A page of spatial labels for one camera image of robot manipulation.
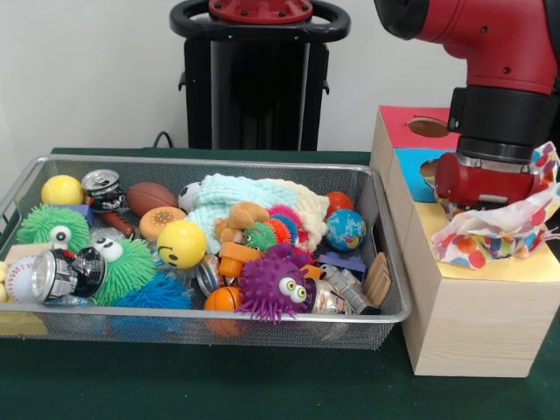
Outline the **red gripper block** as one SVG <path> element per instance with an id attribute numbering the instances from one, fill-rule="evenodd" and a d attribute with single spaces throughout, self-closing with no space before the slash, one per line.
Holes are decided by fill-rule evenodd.
<path id="1" fill-rule="evenodd" d="M 468 209 L 508 206 L 546 188 L 542 176 L 528 164 L 468 157 L 458 152 L 440 157 L 435 172 L 437 196 Z"/>

